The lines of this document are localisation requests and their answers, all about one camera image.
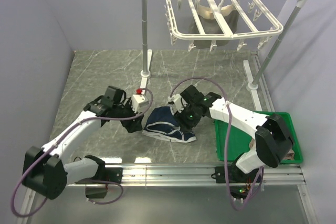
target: clothes drying rack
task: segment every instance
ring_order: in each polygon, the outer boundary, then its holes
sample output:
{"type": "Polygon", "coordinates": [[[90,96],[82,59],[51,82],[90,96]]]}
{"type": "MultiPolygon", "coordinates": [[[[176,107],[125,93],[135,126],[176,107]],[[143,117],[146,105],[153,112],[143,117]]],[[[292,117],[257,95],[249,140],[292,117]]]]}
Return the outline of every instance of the clothes drying rack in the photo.
{"type": "MultiPolygon", "coordinates": [[[[274,17],[274,15],[267,9],[267,7],[262,3],[261,0],[251,0],[251,3],[249,3],[249,12],[254,8],[254,21],[264,14],[268,20],[271,22],[272,27],[268,31],[258,31],[258,29],[254,26],[253,22],[247,17],[246,13],[243,11],[242,7],[239,4],[239,1],[237,0],[231,0],[232,4],[235,6],[235,9],[239,12],[242,20],[247,24],[247,26],[250,28],[251,32],[249,33],[240,33],[240,34],[233,34],[230,30],[228,24],[225,22],[223,16],[221,15],[220,11],[222,9],[222,5],[224,0],[221,0],[220,4],[217,5],[214,0],[207,0],[210,6],[210,9],[212,10],[212,13],[214,15],[214,18],[216,19],[219,27],[221,28],[223,34],[221,35],[211,35],[211,34],[205,34],[204,29],[202,27],[202,24],[198,18],[197,15],[197,1],[195,1],[195,4],[192,0],[188,0],[188,3],[190,5],[191,13],[195,19],[195,23],[197,25],[199,34],[183,34],[178,31],[174,10],[172,6],[172,0],[166,0],[166,17],[167,17],[167,24],[170,31],[171,36],[171,43],[174,44],[177,39],[183,39],[183,40],[189,40],[189,51],[194,48],[193,46],[193,40],[211,40],[211,47],[210,52],[214,51],[217,47],[216,41],[217,40],[233,40],[233,39],[239,39],[239,44],[237,50],[240,51],[246,43],[244,42],[244,39],[246,38],[260,38],[260,42],[258,45],[258,50],[261,49],[272,36],[278,36],[277,40],[273,44],[271,50],[269,51],[265,61],[262,63],[262,65],[259,68],[259,71],[257,72],[256,76],[253,78],[252,72],[249,66],[249,62],[246,60],[243,62],[245,74],[247,77],[247,88],[251,92],[251,96],[253,99],[253,103],[256,110],[262,110],[259,97],[257,94],[258,89],[258,83],[260,78],[262,77],[266,67],[268,66],[269,62],[271,61],[272,57],[274,56],[276,50],[278,49],[279,45],[281,44],[281,41],[283,40],[286,32],[288,31],[289,27],[295,20],[296,16],[298,15],[299,11],[304,6],[305,2],[307,0],[296,0],[296,6],[294,10],[292,11],[290,17],[286,21],[285,25],[282,26],[282,24],[274,17]]],[[[148,78],[150,77],[150,65],[151,65],[151,59],[152,59],[152,50],[148,50],[148,30],[147,30],[147,11],[148,11],[148,0],[141,0],[142,3],[142,59],[143,59],[143,70],[141,71],[141,88],[145,88],[147,85],[148,78]]]]}

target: white wall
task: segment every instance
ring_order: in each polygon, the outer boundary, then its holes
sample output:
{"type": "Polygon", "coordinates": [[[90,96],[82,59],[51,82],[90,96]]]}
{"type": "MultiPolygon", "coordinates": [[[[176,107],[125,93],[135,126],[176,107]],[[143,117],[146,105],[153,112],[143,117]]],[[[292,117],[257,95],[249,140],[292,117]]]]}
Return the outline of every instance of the white wall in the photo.
{"type": "Polygon", "coordinates": [[[8,224],[25,152],[49,140],[73,53],[45,0],[0,3],[0,219],[8,224]]]}
{"type": "MultiPolygon", "coordinates": [[[[292,9],[287,2],[280,20],[292,9]]],[[[292,116],[321,224],[336,222],[335,31],[336,0],[308,0],[266,72],[276,110],[292,116]]]]}
{"type": "MultiPolygon", "coordinates": [[[[141,0],[47,0],[74,49],[140,49],[141,0]]],[[[264,0],[277,16],[285,0],[264,0]]],[[[171,49],[164,0],[149,0],[149,47],[171,49]]],[[[190,14],[182,25],[188,27],[190,14]]],[[[256,49],[258,40],[248,43],[256,49]]],[[[237,48],[237,41],[228,47],[237,48]]],[[[178,41],[174,48],[187,48],[178,41]]]]}

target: green plastic tray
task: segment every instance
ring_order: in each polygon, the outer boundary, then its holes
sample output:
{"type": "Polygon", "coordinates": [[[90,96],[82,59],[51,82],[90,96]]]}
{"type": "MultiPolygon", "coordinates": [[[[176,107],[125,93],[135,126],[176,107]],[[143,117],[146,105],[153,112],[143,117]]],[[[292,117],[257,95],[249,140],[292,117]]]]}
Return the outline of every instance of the green plastic tray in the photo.
{"type": "MultiPolygon", "coordinates": [[[[293,135],[295,142],[293,151],[295,152],[295,155],[294,160],[283,160],[281,161],[281,164],[301,164],[303,162],[303,157],[290,115],[287,112],[264,112],[264,111],[256,111],[256,112],[266,115],[272,115],[273,113],[277,113],[282,116],[282,118],[285,120],[287,127],[289,127],[290,132],[293,135]]],[[[224,160],[224,144],[225,144],[225,135],[227,131],[227,126],[228,126],[227,123],[215,120],[217,155],[218,159],[221,161],[224,160]]],[[[229,138],[227,160],[234,161],[241,153],[248,152],[250,150],[250,148],[248,147],[250,141],[251,136],[239,130],[238,128],[232,126],[229,138]]]]}

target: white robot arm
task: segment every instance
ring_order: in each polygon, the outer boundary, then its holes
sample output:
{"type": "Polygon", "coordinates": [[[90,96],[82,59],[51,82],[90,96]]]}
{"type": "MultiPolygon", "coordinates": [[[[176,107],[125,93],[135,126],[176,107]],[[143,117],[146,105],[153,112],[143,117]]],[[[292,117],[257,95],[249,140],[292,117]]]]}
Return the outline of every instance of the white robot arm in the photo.
{"type": "Polygon", "coordinates": [[[187,132],[191,131],[203,116],[228,123],[229,105],[232,112],[232,126],[256,140],[256,147],[243,153],[234,162],[244,174],[249,174],[265,165],[277,167],[293,147],[293,137],[283,118],[277,114],[268,116],[244,109],[212,92],[203,95],[193,85],[181,94],[173,95],[170,104],[174,105],[176,111],[174,116],[182,131],[187,132]]]}
{"type": "MultiPolygon", "coordinates": [[[[97,117],[124,119],[137,117],[144,108],[148,107],[148,99],[137,90],[137,94],[126,99],[125,91],[109,86],[102,95],[84,107],[79,117],[66,128],[58,137],[43,145],[41,148],[31,147],[25,155],[23,173],[44,152],[55,147],[38,165],[36,165],[22,184],[42,194],[48,199],[57,198],[66,185],[82,179],[93,178],[106,180],[105,162],[97,157],[88,155],[80,161],[68,163],[70,155],[93,132],[100,129],[107,121],[97,117]],[[61,137],[67,136],[59,143],[61,137]]],[[[129,133],[142,130],[143,115],[136,119],[120,121],[129,133]]]]}

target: gray marble surface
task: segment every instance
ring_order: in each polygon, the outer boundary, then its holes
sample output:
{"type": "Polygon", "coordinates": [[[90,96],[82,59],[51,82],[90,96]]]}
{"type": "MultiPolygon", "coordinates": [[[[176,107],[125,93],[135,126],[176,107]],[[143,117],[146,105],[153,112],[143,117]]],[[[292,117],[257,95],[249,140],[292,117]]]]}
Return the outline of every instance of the gray marble surface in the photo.
{"type": "MultiPolygon", "coordinates": [[[[256,73],[249,51],[217,50],[157,50],[153,52],[151,79],[148,88],[154,93],[153,108],[167,105],[172,88],[188,77],[203,76],[217,81],[226,91],[230,101],[247,109],[254,109],[250,92],[246,89],[243,60],[249,60],[253,74],[256,73]]],[[[108,85],[125,89],[128,96],[140,86],[142,54],[140,50],[77,51],[61,99],[51,138],[60,134],[76,119],[83,107],[99,95],[108,85]]],[[[177,92],[190,84],[203,92],[219,93],[217,88],[205,81],[188,81],[177,92]]],[[[259,94],[262,107],[266,104],[259,94]]],[[[145,116],[142,125],[152,111],[145,116]]],[[[84,157],[91,154],[106,162],[152,162],[152,163],[208,163],[216,162],[216,135],[214,121],[203,118],[194,130],[197,141],[171,143],[142,135],[127,133],[120,122],[110,122],[93,133],[73,153],[84,157]]]]}

